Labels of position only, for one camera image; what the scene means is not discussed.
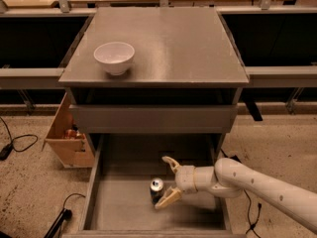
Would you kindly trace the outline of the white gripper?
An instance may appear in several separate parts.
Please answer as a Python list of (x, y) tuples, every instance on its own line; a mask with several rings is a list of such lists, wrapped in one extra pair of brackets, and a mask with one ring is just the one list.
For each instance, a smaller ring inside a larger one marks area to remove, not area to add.
[(169, 157), (163, 156), (162, 160), (169, 164), (172, 172), (175, 174), (175, 182), (177, 187), (170, 186), (160, 200), (155, 204), (156, 210), (161, 210), (181, 199), (182, 193), (195, 193), (195, 167), (181, 166), (178, 161)]

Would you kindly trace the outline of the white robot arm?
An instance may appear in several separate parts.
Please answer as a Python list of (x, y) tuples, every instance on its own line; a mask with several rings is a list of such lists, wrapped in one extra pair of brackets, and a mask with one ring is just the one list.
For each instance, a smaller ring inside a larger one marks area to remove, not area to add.
[(317, 233), (317, 194), (314, 192), (269, 177), (229, 158), (220, 158), (208, 167), (182, 166), (168, 156), (162, 160), (174, 173), (176, 187), (171, 186), (164, 192), (155, 209), (168, 207), (185, 193), (206, 191), (216, 197), (232, 198), (245, 189)]

